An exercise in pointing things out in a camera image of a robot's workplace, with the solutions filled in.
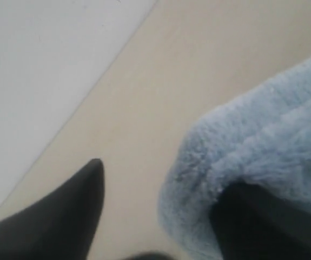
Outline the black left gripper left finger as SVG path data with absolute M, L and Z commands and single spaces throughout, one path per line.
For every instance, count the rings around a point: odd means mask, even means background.
M 0 259 L 87 259 L 104 203 L 104 167 L 92 159 L 60 187 L 0 220 Z

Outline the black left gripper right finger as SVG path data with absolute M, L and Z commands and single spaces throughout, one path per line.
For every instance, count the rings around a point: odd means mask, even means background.
M 209 220 L 223 259 L 311 259 L 311 213 L 261 186 L 229 185 Z

